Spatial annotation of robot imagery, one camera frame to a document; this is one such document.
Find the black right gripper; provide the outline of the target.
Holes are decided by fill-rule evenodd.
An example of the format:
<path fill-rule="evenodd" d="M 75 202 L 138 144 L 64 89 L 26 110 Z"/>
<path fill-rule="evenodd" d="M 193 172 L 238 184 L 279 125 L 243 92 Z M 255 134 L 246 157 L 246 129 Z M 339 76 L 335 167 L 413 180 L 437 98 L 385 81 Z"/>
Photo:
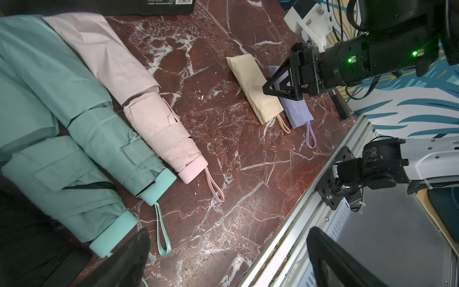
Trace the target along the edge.
<path fill-rule="evenodd" d="M 302 48 L 291 54 L 262 89 L 290 100 L 318 96 L 336 87 L 355 86 L 369 77 L 368 37 L 339 42 L 325 52 Z"/>

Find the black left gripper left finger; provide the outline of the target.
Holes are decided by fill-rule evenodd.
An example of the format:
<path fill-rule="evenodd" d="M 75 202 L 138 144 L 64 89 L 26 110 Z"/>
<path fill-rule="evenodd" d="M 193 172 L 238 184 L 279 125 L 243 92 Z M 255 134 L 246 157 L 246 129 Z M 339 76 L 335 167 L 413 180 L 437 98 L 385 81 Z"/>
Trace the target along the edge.
<path fill-rule="evenodd" d="M 138 287 L 148 259 L 151 239 L 142 229 L 78 284 L 79 287 Z"/>

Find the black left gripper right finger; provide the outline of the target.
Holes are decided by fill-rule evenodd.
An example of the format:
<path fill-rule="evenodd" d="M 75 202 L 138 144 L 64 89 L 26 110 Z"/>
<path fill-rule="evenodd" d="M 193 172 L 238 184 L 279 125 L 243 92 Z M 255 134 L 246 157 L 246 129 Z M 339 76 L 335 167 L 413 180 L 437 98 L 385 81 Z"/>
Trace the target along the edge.
<path fill-rule="evenodd" d="M 318 287 L 386 286 L 318 227 L 310 229 L 307 249 Z"/>

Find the lavender sleeved umbrella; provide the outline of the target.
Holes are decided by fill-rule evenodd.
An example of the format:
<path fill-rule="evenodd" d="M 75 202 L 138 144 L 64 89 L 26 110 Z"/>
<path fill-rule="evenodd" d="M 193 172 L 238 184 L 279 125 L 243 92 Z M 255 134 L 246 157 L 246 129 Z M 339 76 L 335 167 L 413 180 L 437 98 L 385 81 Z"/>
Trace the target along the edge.
<path fill-rule="evenodd" d="M 270 76 L 273 76 L 274 73 L 277 71 L 279 66 L 269 66 L 268 70 Z M 276 89 L 280 88 L 280 83 L 282 80 L 286 80 L 288 77 L 288 72 L 285 72 L 279 80 L 274 83 L 274 87 Z M 284 112 L 289 120 L 290 125 L 293 129 L 296 129 L 301 126 L 305 126 L 307 128 L 306 132 L 306 144 L 309 149 L 313 149 L 317 145 L 316 136 L 314 134 L 313 128 L 311 126 L 312 121 L 314 120 L 311 112 L 308 109 L 306 101 L 303 100 L 291 100 L 285 98 L 279 98 L 281 105 L 283 106 Z M 286 133 L 291 133 L 290 129 L 287 127 L 285 122 L 282 120 L 280 115 L 277 115 L 276 118 L 278 119 L 282 130 Z"/>

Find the beige sleeved umbrella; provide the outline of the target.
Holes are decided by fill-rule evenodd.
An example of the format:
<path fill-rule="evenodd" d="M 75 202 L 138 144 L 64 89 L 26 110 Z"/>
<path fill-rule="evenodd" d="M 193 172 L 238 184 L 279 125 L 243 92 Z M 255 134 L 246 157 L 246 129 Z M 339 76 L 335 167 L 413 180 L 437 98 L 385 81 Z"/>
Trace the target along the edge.
<path fill-rule="evenodd" d="M 267 83 L 267 80 L 255 58 L 250 54 L 245 54 L 227 57 L 227 62 L 259 122 L 264 125 L 277 118 L 282 130 L 290 133 L 290 128 L 280 116 L 284 109 L 278 97 L 263 92 L 263 85 Z"/>

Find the mint sleeved umbrella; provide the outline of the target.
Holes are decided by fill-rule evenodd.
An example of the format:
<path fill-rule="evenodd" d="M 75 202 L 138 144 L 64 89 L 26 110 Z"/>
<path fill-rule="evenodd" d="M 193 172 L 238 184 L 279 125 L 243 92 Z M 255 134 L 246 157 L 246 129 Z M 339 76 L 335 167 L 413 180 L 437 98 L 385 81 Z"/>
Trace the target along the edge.
<path fill-rule="evenodd" d="M 137 225 L 115 185 L 69 136 L 36 143 L 1 169 L 43 213 L 66 227 L 100 258 Z"/>
<path fill-rule="evenodd" d="M 133 196 L 153 206 L 157 215 L 157 246 L 167 257 L 172 246 L 159 198 L 176 181 L 145 141 L 109 106 L 83 112 L 68 126 L 73 140 Z"/>

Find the pink sleeved umbrella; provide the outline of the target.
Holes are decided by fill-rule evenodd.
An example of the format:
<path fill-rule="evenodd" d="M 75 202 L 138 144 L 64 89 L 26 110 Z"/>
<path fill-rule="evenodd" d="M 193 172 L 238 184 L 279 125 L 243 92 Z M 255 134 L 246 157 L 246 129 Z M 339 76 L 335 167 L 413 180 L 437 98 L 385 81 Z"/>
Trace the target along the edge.
<path fill-rule="evenodd" d="M 166 100 L 149 92 L 132 100 L 123 110 L 131 126 L 185 184 L 204 171 L 213 196 L 221 203 L 225 201 L 223 191 L 209 172 L 208 161 Z"/>

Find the mint umbrella sleeve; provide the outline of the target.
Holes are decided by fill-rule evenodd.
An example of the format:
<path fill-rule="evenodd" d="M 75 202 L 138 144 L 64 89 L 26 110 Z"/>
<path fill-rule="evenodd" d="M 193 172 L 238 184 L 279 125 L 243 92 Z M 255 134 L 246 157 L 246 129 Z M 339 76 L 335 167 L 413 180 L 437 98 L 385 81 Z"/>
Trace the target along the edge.
<path fill-rule="evenodd" d="M 106 88 L 41 16 L 1 19 L 1 57 L 65 126 L 114 112 Z"/>
<path fill-rule="evenodd" d="M 58 133 L 56 117 L 1 60 L 1 161 Z"/>

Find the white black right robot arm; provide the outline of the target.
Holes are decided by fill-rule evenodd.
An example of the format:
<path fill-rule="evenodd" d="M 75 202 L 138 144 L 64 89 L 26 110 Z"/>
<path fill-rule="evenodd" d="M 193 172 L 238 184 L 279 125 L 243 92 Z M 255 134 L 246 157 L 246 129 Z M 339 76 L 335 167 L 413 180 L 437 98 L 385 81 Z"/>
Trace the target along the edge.
<path fill-rule="evenodd" d="M 332 12 L 316 1 L 295 2 L 284 20 L 293 32 L 306 33 L 314 47 L 296 44 L 263 92 L 301 100 L 387 73 L 400 77 L 405 69 L 421 77 L 440 51 L 450 65 L 459 62 L 457 1 L 349 1 L 346 16 L 358 36 L 327 47 Z"/>

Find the yellow black toolbox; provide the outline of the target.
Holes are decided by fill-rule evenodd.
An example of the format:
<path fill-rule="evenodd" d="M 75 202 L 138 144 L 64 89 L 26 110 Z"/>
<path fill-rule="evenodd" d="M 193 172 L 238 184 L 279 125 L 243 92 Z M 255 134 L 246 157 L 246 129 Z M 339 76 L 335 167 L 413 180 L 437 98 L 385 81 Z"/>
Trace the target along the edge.
<path fill-rule="evenodd" d="M 86 12 L 103 16 L 170 16 L 193 13 L 196 2 L 151 0 L 4 0 L 1 13 L 5 16 Z"/>

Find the black handled screwdriver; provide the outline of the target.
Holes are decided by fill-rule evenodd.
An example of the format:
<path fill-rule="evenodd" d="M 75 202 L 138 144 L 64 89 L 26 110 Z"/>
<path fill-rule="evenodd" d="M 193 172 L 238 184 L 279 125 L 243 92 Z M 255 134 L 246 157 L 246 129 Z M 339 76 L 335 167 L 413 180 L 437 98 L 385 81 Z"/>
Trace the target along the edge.
<path fill-rule="evenodd" d="M 329 95 L 335 105 L 335 108 L 338 112 L 340 119 L 342 120 L 348 119 L 350 117 L 350 112 L 347 108 L 346 102 L 344 101 L 343 97 L 337 94 L 337 92 L 334 90 L 331 91 Z"/>

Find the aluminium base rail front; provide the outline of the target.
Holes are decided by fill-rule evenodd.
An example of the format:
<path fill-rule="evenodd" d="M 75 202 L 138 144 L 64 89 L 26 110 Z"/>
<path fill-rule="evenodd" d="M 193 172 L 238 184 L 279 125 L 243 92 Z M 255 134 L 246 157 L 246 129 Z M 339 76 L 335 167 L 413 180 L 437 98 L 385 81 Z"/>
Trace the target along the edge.
<path fill-rule="evenodd" d="M 332 165 L 362 155 L 380 142 L 369 120 L 360 116 L 338 150 L 299 199 L 287 220 L 242 278 L 243 287 L 314 287 L 312 246 L 307 238 L 320 228 L 371 273 L 391 287 L 456 287 L 459 244 L 444 223 L 445 205 L 435 184 L 459 184 L 459 139 L 410 139 L 402 155 L 410 160 L 408 185 L 336 197 Z"/>

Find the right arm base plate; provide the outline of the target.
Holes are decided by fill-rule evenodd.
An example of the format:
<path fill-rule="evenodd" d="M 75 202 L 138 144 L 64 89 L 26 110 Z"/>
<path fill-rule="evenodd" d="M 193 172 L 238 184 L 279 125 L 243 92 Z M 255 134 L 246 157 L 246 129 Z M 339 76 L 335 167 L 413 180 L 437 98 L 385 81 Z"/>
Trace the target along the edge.
<path fill-rule="evenodd" d="M 325 173 L 319 178 L 314 191 L 316 191 L 323 202 L 332 210 L 337 210 L 339 204 L 344 202 L 352 212 L 358 212 L 362 206 L 362 189 L 359 186 L 351 187 L 343 184 L 337 178 L 337 171 L 334 166 L 342 161 L 354 159 L 355 156 L 349 147 L 342 147 L 325 169 Z"/>

